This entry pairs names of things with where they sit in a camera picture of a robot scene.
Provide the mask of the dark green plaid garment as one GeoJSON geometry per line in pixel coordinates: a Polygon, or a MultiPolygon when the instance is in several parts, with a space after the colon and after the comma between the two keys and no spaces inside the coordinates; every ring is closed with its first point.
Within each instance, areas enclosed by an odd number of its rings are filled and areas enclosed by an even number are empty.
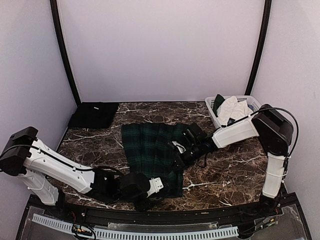
{"type": "Polygon", "coordinates": [[[121,126],[121,139],[131,172],[149,178],[165,178],[170,184],[167,198],[183,196],[183,171],[172,171],[169,166],[179,153],[169,146],[169,141],[182,136],[183,127],[178,123],[131,123],[121,126]]]}

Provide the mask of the white laundry basket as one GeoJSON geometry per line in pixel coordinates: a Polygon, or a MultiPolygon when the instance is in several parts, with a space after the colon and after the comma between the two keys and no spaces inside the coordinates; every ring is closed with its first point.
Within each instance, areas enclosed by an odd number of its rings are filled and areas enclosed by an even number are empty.
{"type": "Polygon", "coordinates": [[[261,104],[250,95],[211,96],[205,99],[209,116],[216,129],[232,121],[240,120],[261,108],[261,104]]]}

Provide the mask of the black t-shirt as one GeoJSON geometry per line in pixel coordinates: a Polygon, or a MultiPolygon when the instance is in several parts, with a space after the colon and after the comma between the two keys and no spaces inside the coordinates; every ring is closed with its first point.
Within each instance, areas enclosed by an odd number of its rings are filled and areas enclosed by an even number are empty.
{"type": "Polygon", "coordinates": [[[72,114],[68,128],[107,129],[119,105],[118,102],[82,102],[72,114]]]}

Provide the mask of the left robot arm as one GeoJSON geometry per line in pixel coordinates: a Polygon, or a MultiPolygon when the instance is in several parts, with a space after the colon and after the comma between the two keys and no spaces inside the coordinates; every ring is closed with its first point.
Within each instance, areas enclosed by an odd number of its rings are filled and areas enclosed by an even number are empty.
{"type": "Polygon", "coordinates": [[[38,138],[38,130],[33,126],[9,137],[0,154],[0,170],[21,179],[60,218],[67,218],[71,208],[64,202],[63,191],[46,177],[106,205],[134,203],[140,211],[148,208],[150,198],[159,197],[165,189],[161,177],[147,177],[135,172],[123,174],[110,166],[89,167],[76,163],[50,149],[38,138]]]}

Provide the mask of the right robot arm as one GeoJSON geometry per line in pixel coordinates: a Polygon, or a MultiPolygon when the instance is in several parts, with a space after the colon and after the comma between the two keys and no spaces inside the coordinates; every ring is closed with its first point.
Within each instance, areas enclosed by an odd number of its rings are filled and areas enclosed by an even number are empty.
{"type": "Polygon", "coordinates": [[[211,135],[193,123],[185,128],[181,138],[169,142],[177,153],[173,166],[180,170],[195,164],[208,153],[257,137],[268,161],[262,188],[262,195],[266,198],[255,205],[255,213],[266,217],[275,208],[272,199],[277,197],[286,176],[293,151],[291,145],[297,143],[292,137],[298,126],[285,118],[281,114],[283,111],[282,108],[264,104],[254,113],[222,125],[211,135]]]}

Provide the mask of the dark green cloth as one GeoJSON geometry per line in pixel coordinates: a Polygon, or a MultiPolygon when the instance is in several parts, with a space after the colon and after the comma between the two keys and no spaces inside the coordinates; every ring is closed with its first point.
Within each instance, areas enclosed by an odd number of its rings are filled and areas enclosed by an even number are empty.
{"type": "Polygon", "coordinates": [[[222,105],[222,103],[225,101],[225,98],[220,95],[220,94],[217,94],[215,99],[214,99],[214,102],[213,102],[213,107],[212,107],[212,110],[213,110],[213,113],[217,116],[218,114],[218,108],[222,105]]]}

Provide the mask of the white garment in basket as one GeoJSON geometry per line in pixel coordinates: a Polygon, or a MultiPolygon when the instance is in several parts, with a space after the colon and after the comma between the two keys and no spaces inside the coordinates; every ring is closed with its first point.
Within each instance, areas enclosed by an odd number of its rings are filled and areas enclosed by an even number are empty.
{"type": "Polygon", "coordinates": [[[217,119],[221,125],[227,125],[229,120],[240,120],[251,115],[246,100],[238,101],[236,96],[227,98],[217,109],[217,119]]]}

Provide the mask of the black front rail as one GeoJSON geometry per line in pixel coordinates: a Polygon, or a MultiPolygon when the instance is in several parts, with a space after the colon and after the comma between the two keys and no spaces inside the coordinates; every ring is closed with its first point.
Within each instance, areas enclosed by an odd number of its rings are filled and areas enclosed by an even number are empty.
{"type": "Polygon", "coordinates": [[[109,223],[140,225],[187,225],[218,223],[222,225],[253,225],[256,220],[279,216],[283,211],[274,207],[270,212],[258,210],[257,202],[204,210],[146,211],[116,210],[66,203],[63,210],[54,206],[41,208],[55,217],[76,219],[77,223],[106,226],[109,223]]]}

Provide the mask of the right black frame post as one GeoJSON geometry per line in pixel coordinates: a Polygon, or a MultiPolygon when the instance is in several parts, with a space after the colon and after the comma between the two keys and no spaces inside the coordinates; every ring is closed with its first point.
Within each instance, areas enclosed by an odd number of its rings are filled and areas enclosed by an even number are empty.
{"type": "Polygon", "coordinates": [[[272,8],[272,0],[265,0],[256,51],[255,51],[250,75],[248,78],[248,82],[246,85],[246,89],[244,92],[246,96],[251,95],[254,88],[255,80],[258,74],[258,70],[259,70],[259,66],[260,66],[260,62],[261,62],[261,58],[262,58],[262,54],[265,46],[267,31],[268,31],[271,8],[272,8]]]}

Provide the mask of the black frame post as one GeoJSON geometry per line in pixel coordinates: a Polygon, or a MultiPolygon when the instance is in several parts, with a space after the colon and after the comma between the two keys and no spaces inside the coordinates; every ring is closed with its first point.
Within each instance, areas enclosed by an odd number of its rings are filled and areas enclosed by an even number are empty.
{"type": "Polygon", "coordinates": [[[250,75],[248,78],[248,82],[246,85],[246,89],[244,92],[246,96],[251,95],[254,88],[255,80],[258,74],[258,70],[259,70],[259,66],[260,66],[260,62],[261,62],[261,58],[262,58],[262,54],[265,46],[267,31],[268,31],[271,8],[272,8],[272,0],[265,0],[256,51],[255,51],[250,75]]]}
{"type": "Polygon", "coordinates": [[[58,1],[50,0],[49,3],[50,3],[50,9],[51,9],[51,15],[53,20],[56,40],[57,40],[58,48],[60,51],[60,56],[62,59],[64,71],[67,77],[67,81],[68,81],[74,102],[78,107],[82,103],[82,101],[76,86],[75,78],[72,72],[69,56],[67,53],[67,48],[65,44],[65,39],[64,39],[62,24],[60,20],[59,9],[58,9],[58,1]]]}

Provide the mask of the left black frame post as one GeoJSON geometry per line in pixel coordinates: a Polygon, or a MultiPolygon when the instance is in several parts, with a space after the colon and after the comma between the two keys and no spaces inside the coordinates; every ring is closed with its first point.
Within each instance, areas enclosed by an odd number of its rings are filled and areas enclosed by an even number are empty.
{"type": "Polygon", "coordinates": [[[65,39],[64,39],[62,24],[60,20],[59,9],[58,9],[58,1],[50,0],[49,3],[50,3],[50,9],[51,9],[51,15],[53,20],[56,40],[57,40],[58,48],[60,51],[60,56],[62,59],[64,71],[67,77],[67,81],[68,81],[74,102],[78,107],[82,103],[82,101],[76,86],[75,78],[72,72],[69,56],[67,53],[67,48],[65,44],[65,39]]]}

